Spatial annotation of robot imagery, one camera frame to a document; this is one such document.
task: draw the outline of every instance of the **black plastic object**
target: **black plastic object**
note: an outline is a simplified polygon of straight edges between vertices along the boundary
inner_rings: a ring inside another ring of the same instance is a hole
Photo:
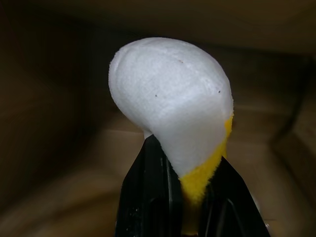
[[[180,237],[182,194],[158,140],[147,138],[121,188],[116,237]]]
[[[182,206],[178,177],[151,136],[124,179],[115,236],[180,237]],[[198,236],[270,236],[246,184],[224,158],[206,187]]]

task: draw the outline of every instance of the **cardboard surface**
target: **cardboard surface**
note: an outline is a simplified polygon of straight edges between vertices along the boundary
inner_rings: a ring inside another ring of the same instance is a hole
[[[0,209],[36,186],[46,160],[74,132],[74,96],[1,54]]]
[[[257,199],[272,237],[315,234],[314,210],[267,144],[229,142],[227,156]]]
[[[112,233],[119,189],[115,176],[86,165],[49,183],[2,214],[0,235],[89,236],[84,231],[91,233],[93,225]]]
[[[272,51],[316,52],[314,0],[30,2],[127,31]]]
[[[296,180],[316,206],[316,80],[315,73],[292,128],[273,145]]]

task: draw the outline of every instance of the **yellow fuzzy material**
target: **yellow fuzzy material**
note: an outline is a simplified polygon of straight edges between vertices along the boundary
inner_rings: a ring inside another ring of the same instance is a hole
[[[200,207],[205,195],[205,188],[220,164],[221,157],[226,158],[226,142],[232,130],[232,120],[233,116],[225,122],[226,138],[206,162],[180,178],[184,197],[182,227],[182,234],[184,235],[196,235],[198,233]]]

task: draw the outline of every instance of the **yellow fabric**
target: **yellow fabric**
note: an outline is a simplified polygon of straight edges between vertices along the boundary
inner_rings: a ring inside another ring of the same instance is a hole
[[[205,163],[196,167],[187,175],[180,178],[184,197],[184,216],[182,233],[196,235],[198,232],[200,207],[203,202],[205,188],[209,179],[221,162],[221,157],[226,158],[226,142],[232,131],[233,116],[225,121],[226,138],[215,149]]]

